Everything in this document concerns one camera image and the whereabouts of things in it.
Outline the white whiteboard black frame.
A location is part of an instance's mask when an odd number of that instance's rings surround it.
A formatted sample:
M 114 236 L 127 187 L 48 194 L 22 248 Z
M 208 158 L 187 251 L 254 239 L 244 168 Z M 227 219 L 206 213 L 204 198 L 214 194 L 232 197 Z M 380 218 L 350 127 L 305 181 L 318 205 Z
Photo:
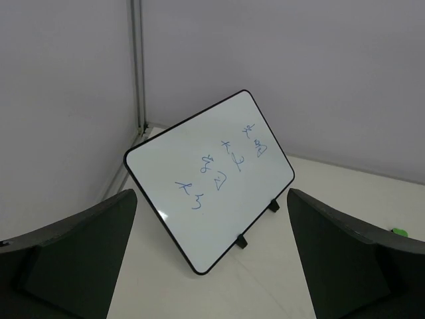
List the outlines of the white whiteboard black frame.
M 207 274 L 295 179 L 241 90 L 130 148 L 124 165 L 195 274 Z

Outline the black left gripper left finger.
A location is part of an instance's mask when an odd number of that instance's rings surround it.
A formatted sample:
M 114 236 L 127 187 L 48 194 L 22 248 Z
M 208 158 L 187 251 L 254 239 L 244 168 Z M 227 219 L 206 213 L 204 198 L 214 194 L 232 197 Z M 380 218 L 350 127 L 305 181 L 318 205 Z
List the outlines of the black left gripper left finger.
M 106 318 L 126 252 L 132 189 L 1 241 L 2 318 Z

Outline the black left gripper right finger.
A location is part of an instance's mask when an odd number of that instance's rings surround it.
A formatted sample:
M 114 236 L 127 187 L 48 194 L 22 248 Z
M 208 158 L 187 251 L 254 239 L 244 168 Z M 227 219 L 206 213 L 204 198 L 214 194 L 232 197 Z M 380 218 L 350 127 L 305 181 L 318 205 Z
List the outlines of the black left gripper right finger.
M 298 189 L 287 206 L 316 318 L 424 317 L 424 242 Z

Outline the green whiteboard eraser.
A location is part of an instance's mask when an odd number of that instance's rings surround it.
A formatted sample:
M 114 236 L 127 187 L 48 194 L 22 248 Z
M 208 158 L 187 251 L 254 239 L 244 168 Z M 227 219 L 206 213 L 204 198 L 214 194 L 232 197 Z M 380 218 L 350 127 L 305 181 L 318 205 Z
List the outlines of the green whiteboard eraser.
M 393 228 L 391 229 L 391 232 L 403 237 L 408 237 L 408 232 L 405 231 L 404 229 L 399 229 L 399 228 Z

